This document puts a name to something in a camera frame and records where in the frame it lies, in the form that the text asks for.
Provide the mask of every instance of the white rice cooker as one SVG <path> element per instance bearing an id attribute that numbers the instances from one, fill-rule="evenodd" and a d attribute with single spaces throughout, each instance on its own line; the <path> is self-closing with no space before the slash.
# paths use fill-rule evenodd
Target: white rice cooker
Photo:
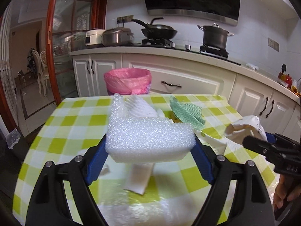
<path id="1" fill-rule="evenodd" d="M 103 47 L 102 34 L 106 30 L 94 29 L 86 32 L 85 45 L 87 48 Z"/>

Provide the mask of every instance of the clothing on chair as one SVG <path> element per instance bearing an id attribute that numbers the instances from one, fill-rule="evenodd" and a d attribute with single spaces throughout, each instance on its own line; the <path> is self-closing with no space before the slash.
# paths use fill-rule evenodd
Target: clothing on chair
<path id="1" fill-rule="evenodd" d="M 36 68 L 37 62 L 35 62 L 35 59 L 33 56 L 34 50 L 35 49 L 33 47 L 31 49 L 29 49 L 29 52 L 27 55 L 27 68 L 31 73 L 33 73 L 34 75 L 37 75 L 37 68 Z"/>

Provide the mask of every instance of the chair leg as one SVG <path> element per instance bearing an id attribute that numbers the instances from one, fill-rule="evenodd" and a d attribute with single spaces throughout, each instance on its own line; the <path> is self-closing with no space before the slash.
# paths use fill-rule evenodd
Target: chair leg
<path id="1" fill-rule="evenodd" d="M 47 97 L 47 92 L 46 92 L 46 85 L 45 85 L 45 80 L 42 79 L 42 85 L 43 85 L 43 91 L 44 91 L 44 97 Z"/>
<path id="2" fill-rule="evenodd" d="M 41 83 L 40 83 L 40 78 L 38 76 L 38 85 L 39 85 L 39 94 L 42 93 L 42 88 L 41 88 Z"/>

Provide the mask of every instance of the trash can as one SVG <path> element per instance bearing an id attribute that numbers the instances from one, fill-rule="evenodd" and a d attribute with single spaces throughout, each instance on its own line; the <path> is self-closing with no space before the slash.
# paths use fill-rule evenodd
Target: trash can
<path id="1" fill-rule="evenodd" d="M 109 95 L 149 94 L 151 79 L 148 69 L 139 68 L 113 69 L 104 74 Z"/>

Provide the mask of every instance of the table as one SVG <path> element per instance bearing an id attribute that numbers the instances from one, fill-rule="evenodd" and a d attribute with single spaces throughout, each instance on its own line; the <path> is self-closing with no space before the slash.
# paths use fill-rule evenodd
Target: table
<path id="1" fill-rule="evenodd" d="M 170 117 L 171 95 L 142 95 L 149 104 Z M 206 120 L 203 132 L 221 139 L 225 128 L 241 118 L 225 97 L 218 95 L 175 95 L 181 102 L 202 108 Z M 25 225 L 26 213 L 34 185 L 46 161 L 66 163 L 99 143 L 106 133 L 112 96 L 67 98 L 42 127 L 25 158 L 16 184 L 13 215 Z M 264 157 L 241 145 L 227 146 L 224 155 L 234 162 L 252 159 L 272 198 L 279 176 Z M 123 190 L 129 164 L 118 164 L 108 156 L 109 173 L 100 175 L 89 187 L 110 226 L 112 225 L 191 225 L 210 190 L 189 153 L 180 161 L 157 163 L 144 195 Z M 73 220 L 81 223 L 73 201 L 70 184 L 64 182 Z M 226 221 L 235 191 L 231 182 L 219 223 Z"/>

